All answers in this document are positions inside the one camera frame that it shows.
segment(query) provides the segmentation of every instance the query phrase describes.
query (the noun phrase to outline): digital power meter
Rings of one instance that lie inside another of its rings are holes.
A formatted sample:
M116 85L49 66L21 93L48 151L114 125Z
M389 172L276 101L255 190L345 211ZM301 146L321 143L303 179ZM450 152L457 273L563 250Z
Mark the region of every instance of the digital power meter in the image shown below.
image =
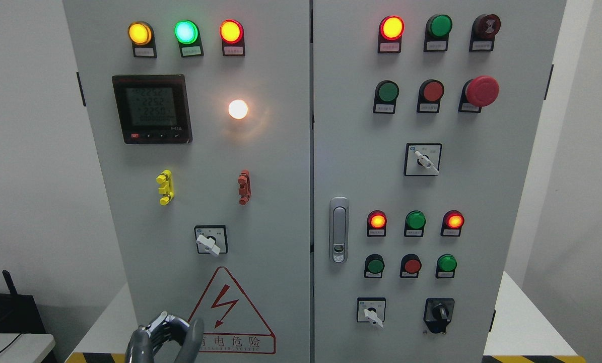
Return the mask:
M190 143L183 74L112 76L126 143Z

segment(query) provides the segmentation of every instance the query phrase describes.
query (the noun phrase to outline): yellow indicator light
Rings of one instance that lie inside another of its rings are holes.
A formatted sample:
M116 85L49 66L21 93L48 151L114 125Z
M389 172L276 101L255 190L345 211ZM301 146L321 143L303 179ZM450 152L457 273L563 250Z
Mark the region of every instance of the yellow indicator light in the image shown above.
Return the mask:
M398 16L388 16L381 22L381 35L387 40L399 39L404 33L404 20Z
M235 119L243 119L247 115L249 108L242 99L234 99L229 103L229 115Z
M220 25L220 36L229 44L235 44L243 38L243 27L234 19L227 19Z
M128 27L128 37L137 45L146 45L153 39L153 31L147 23L136 21Z

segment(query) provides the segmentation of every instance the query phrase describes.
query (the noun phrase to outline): white switch handle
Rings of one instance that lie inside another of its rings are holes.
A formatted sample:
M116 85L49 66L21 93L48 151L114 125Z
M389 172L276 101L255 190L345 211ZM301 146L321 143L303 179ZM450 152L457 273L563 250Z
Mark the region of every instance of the white switch handle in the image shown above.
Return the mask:
M435 168L435 164L432 161L430 161L430 159L428 159L426 155L422 154L419 151L416 151L415 156L418 158L418 163L421 166L423 166L424 168L431 169L433 170L433 172L435 172L435 175L439 175L439 170Z
M368 320L368 322L370 322L370 324L376 326L379 329L383 328L383 322L377 316L377 312L370 309L366 309L363 311L363 315L365 315L366 319Z
M218 255L220 254L220 248L216 246L215 239L207 238L204 234L200 234L195 240L195 243L202 246L202 248L204 248L205 251L211 253L211 255L213 255L214 257L218 257Z

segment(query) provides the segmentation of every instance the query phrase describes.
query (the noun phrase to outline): red indicator light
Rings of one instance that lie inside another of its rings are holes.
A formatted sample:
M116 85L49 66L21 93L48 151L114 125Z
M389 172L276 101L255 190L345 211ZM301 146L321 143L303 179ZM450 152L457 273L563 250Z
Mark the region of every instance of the red indicator light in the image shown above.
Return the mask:
M450 211L444 216L444 223L450 229L459 229L464 225L464 216L458 211Z
M234 19L227 19L220 25L220 37L225 43L236 44L243 39L243 26Z
M386 40L397 40L404 33L404 20L399 16L386 16L379 25L379 33Z
M368 223L374 229L382 229L386 227L386 214L381 211L372 212L368 216Z

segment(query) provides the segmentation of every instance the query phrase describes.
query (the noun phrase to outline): yellow black hazard stripe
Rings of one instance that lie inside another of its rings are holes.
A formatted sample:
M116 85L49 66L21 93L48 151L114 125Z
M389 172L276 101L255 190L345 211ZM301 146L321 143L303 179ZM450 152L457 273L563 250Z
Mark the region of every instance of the yellow black hazard stripe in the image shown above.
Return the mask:
M65 363L124 363L124 354L73 353ZM585 360L575 355L486 355L482 363L585 363Z
M585 359L575 355L486 355L482 363L585 363Z
M73 353L65 363L124 363L124 354Z

